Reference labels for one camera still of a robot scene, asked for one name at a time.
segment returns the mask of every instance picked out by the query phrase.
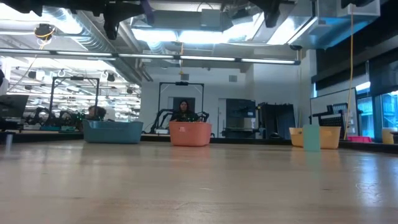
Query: blue bin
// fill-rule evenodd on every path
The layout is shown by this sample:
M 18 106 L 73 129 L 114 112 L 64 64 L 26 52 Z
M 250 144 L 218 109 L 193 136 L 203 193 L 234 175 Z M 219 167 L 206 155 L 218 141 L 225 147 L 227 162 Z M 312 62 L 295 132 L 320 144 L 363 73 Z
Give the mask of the blue bin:
M 85 141 L 90 143 L 136 144 L 141 140 L 144 123 L 83 120 Z

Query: person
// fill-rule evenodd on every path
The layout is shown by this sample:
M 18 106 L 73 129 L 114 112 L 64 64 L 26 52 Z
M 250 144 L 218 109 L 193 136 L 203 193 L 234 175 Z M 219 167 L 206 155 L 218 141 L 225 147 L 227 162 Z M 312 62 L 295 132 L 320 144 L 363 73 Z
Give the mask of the person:
M 90 106 L 88 108 L 88 115 L 86 115 L 86 119 L 92 119 L 92 120 L 104 120 L 104 117 L 106 115 L 106 109 L 97 106 L 97 114 L 95 115 L 95 106 Z
M 2 61 L 0 60 L 0 96 L 5 95 L 8 90 L 8 80 L 2 72 Z
M 199 116 L 189 108 L 187 100 L 180 102 L 178 111 L 175 111 L 170 121 L 200 121 Z

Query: yellow bin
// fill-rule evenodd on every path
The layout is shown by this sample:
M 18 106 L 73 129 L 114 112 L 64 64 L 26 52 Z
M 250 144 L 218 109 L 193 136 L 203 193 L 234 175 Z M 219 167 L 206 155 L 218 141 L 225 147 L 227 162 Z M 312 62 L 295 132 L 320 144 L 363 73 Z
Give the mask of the yellow bin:
M 381 137 L 383 144 L 394 144 L 394 137 L 391 131 L 398 131 L 398 128 L 383 128 L 381 131 Z
M 304 147 L 304 137 L 302 128 L 289 128 L 292 145 Z M 338 149 L 341 127 L 322 126 L 320 132 L 321 149 Z
M 304 137 L 302 128 L 289 128 L 292 145 L 296 147 L 304 147 Z

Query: window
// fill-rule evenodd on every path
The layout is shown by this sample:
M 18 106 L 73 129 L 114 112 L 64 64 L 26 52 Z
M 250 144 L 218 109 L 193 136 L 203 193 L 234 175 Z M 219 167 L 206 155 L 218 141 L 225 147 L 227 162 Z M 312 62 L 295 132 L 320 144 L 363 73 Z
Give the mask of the window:
M 383 128 L 398 127 L 398 91 L 381 96 Z
M 366 97 L 358 100 L 358 110 L 360 119 L 360 128 L 362 135 L 374 138 L 374 123 L 373 123 L 373 106 L 372 98 Z

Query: wall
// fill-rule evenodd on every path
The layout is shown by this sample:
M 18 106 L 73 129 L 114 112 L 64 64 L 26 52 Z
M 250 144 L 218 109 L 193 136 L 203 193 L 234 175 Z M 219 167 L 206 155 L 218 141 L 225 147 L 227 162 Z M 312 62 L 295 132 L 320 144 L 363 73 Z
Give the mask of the wall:
M 369 75 L 366 75 L 366 74 L 361 75 L 359 77 L 354 77 L 353 83 L 352 83 L 352 88 L 354 88 L 362 83 L 366 83 L 368 81 L 369 81 Z M 334 93 L 336 91 L 347 90 L 347 89 L 349 89 L 349 80 L 338 83 L 333 86 L 329 86 L 329 87 L 321 89 L 321 90 L 318 90 L 318 96 Z
M 146 131 L 150 130 L 157 113 L 159 82 L 176 82 L 180 80 L 179 69 L 168 68 L 161 71 L 156 68 L 147 70 L 154 82 L 144 82 L 141 94 L 141 112 L 139 120 L 144 122 Z M 244 74 L 237 69 L 212 69 L 208 71 L 202 68 L 184 68 L 185 73 L 190 74 L 190 83 L 204 83 L 203 110 L 210 114 L 208 122 L 212 124 L 212 132 L 217 135 L 218 124 L 218 100 L 220 98 L 245 99 Z M 229 83 L 229 75 L 237 75 L 237 83 Z M 168 107 L 169 97 L 194 97 L 196 112 L 201 109 L 201 87 L 162 85 L 160 108 Z
M 309 123 L 311 76 L 316 74 L 315 62 L 315 51 L 308 50 L 300 66 L 254 64 L 253 71 L 249 69 L 246 74 L 246 89 L 251 91 L 246 95 L 252 96 L 248 99 L 254 99 L 257 104 L 293 104 L 296 123 L 299 126 Z

